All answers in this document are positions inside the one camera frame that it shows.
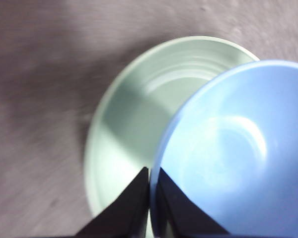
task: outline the light green bowl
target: light green bowl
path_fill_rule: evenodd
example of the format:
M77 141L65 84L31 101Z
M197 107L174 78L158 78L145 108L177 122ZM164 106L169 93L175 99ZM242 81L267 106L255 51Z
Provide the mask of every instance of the light green bowl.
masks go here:
M194 92L218 74L256 60L227 40L191 36L162 43L131 62L108 88L89 129L84 175L93 215L143 166L152 167L164 129ZM152 236L151 229L147 234Z

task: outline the gray carpet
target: gray carpet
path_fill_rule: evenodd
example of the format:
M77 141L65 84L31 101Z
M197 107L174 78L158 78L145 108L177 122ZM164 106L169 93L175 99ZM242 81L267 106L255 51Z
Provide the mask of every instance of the gray carpet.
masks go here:
M0 238L91 219L82 158L97 103L134 57L188 35L298 62L298 0L0 0Z

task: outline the plate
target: plate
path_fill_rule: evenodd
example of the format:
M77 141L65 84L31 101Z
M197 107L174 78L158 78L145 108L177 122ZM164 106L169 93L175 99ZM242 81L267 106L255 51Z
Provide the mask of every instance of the plate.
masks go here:
M298 238L298 63L236 67L184 104L151 173L152 221L160 166L230 233Z
M93 215L113 202L143 166L152 167L166 126L194 92L254 60L232 42L193 36L165 42L130 63L105 93L88 133L84 176Z

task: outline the bowl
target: bowl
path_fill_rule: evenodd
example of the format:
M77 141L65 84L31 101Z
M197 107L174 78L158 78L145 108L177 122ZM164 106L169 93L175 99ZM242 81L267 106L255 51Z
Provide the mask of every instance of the bowl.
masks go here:
M192 36L160 44L130 63L106 91L88 133L84 176L93 215L143 166L152 167L160 138L182 103L218 74L255 60L232 42Z
M151 172L155 232L160 167L230 233L298 238L298 63L231 69L176 113Z

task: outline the blue bowl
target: blue bowl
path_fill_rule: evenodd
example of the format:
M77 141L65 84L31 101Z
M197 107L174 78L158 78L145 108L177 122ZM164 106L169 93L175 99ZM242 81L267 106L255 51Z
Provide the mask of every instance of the blue bowl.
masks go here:
M151 222L160 166L232 234L298 238L298 63L229 70L178 111L151 172Z

